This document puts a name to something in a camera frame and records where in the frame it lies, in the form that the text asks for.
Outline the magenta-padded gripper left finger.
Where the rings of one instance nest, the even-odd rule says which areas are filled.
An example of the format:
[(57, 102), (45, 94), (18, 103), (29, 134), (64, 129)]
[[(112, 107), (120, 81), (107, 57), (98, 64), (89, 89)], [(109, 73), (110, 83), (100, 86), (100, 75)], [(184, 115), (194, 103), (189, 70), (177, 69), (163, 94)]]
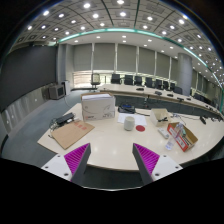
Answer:
[(81, 185), (90, 154), (91, 145), (87, 143), (66, 155), (56, 154), (42, 166), (42, 169), (77, 185)]

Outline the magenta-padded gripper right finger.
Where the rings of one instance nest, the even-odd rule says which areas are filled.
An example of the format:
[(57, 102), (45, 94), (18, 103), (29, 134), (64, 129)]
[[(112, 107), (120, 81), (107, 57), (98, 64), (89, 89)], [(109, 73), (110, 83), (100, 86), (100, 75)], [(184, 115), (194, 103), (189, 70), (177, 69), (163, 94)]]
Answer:
[(168, 155), (158, 155), (137, 143), (133, 144), (132, 153), (135, 157), (144, 185), (164, 178), (182, 169), (182, 167)]

